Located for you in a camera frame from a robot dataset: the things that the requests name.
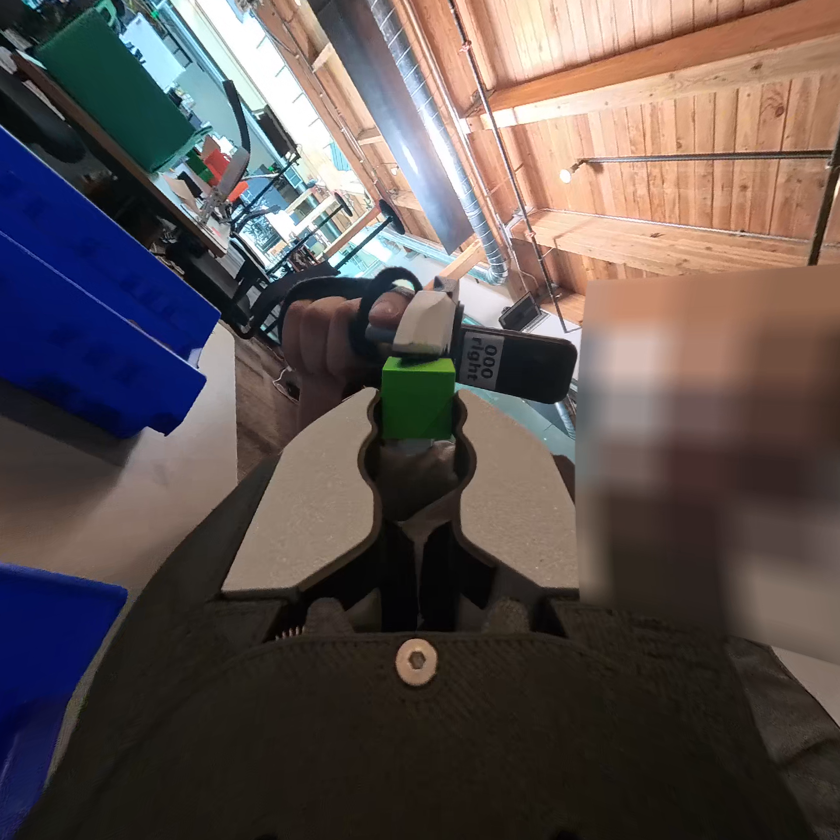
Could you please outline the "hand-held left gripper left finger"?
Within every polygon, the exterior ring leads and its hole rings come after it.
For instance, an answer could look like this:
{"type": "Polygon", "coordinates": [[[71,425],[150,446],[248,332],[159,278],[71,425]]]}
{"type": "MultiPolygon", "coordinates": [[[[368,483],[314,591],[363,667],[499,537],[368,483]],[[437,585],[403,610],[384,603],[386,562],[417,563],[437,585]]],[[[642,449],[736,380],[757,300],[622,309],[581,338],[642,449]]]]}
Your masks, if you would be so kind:
{"type": "Polygon", "coordinates": [[[378,513],[364,535],[313,511],[298,495],[297,480],[284,473],[283,452],[222,583],[225,596],[296,599],[360,557],[380,533],[378,513]]]}

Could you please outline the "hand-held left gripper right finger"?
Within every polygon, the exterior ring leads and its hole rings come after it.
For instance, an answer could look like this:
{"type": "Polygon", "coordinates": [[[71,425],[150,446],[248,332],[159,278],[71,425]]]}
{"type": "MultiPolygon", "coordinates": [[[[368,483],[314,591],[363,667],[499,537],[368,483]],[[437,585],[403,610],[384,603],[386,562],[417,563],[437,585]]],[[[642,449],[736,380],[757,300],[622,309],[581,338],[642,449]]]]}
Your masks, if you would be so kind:
{"type": "Polygon", "coordinates": [[[480,629],[504,599],[540,627],[550,602],[581,599],[571,494],[538,435],[466,389],[455,406],[458,628],[480,629]]]}

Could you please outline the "green cube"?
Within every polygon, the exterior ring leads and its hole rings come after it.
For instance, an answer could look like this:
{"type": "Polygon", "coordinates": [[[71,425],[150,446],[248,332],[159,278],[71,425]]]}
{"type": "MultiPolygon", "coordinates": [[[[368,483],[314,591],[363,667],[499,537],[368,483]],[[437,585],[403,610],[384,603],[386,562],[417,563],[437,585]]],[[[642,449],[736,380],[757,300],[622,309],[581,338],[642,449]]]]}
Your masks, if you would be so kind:
{"type": "Polygon", "coordinates": [[[453,433],[455,365],[447,357],[389,357],[381,372],[384,440],[447,440],[453,433]]]}

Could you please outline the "blue plastic bin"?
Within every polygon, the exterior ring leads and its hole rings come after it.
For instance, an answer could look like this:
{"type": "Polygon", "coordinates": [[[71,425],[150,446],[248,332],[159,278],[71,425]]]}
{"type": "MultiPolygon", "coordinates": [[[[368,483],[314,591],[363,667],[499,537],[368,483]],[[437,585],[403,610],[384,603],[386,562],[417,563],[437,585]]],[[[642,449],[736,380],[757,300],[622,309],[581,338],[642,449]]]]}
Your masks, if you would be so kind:
{"type": "Polygon", "coordinates": [[[110,433],[168,435],[219,311],[2,129],[1,376],[110,433]]]}
{"type": "Polygon", "coordinates": [[[79,680],[117,620],[119,585],[1,564],[1,838],[42,792],[79,680]]]}

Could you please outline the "person's right hand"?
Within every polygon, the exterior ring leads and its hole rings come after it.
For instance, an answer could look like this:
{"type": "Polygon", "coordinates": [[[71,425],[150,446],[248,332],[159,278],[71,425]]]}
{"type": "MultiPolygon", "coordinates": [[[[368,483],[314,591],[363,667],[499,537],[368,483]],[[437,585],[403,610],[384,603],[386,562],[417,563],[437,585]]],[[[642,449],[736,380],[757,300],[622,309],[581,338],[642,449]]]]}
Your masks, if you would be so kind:
{"type": "Polygon", "coordinates": [[[361,308],[360,298],[338,296],[303,299],[290,304],[284,318],[281,347],[296,372],[300,405],[314,413],[338,405],[356,386],[375,381],[386,352],[374,360],[356,353],[350,326],[361,308]]]}

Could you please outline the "green partition board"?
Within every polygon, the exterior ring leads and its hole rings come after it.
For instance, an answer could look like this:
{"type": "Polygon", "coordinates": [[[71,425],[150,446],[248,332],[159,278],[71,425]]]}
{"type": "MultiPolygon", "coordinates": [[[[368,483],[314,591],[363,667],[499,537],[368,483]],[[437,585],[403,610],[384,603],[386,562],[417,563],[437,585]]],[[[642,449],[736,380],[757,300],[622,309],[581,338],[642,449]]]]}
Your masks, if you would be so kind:
{"type": "Polygon", "coordinates": [[[37,46],[46,72],[137,165],[172,167],[198,132],[94,8],[37,46]]]}

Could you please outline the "wall-mounted black screen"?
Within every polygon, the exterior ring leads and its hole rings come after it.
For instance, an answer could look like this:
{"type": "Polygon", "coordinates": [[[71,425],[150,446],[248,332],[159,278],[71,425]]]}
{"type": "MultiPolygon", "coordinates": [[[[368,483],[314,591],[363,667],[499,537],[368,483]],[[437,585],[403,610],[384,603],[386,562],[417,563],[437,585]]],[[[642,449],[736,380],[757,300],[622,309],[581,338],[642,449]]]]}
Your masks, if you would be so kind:
{"type": "Polygon", "coordinates": [[[526,292],[510,306],[501,310],[498,318],[500,329],[509,332],[531,331],[548,313],[542,310],[538,300],[526,292]]]}

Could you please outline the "metal ventilation duct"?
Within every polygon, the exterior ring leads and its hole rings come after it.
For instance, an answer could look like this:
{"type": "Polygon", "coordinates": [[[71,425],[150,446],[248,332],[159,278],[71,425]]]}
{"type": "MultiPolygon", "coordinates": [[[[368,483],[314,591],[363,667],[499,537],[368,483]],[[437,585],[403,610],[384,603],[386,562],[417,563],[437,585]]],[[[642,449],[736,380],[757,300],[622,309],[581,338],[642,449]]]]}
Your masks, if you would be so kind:
{"type": "Polygon", "coordinates": [[[405,82],[415,110],[423,121],[437,156],[443,164],[472,232],[484,249],[489,267],[487,283],[502,286],[508,280],[508,262],[497,243],[467,171],[449,136],[444,117],[428,86],[396,7],[391,1],[369,1],[367,5],[394,59],[396,68],[405,82]]]}

